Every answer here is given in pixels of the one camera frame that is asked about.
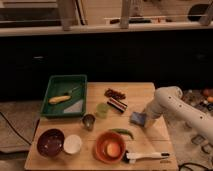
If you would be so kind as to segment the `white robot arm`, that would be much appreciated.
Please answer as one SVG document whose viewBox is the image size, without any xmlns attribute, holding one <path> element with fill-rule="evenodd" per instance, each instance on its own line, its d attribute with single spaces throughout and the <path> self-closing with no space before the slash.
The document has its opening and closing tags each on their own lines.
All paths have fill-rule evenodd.
<svg viewBox="0 0 213 171">
<path fill-rule="evenodd" d="M 201 136 L 213 145 L 213 117 L 181 100 L 182 90 L 177 86 L 161 87 L 155 90 L 153 99 L 146 105 L 145 128 L 151 127 L 165 110 L 178 115 Z"/>
</svg>

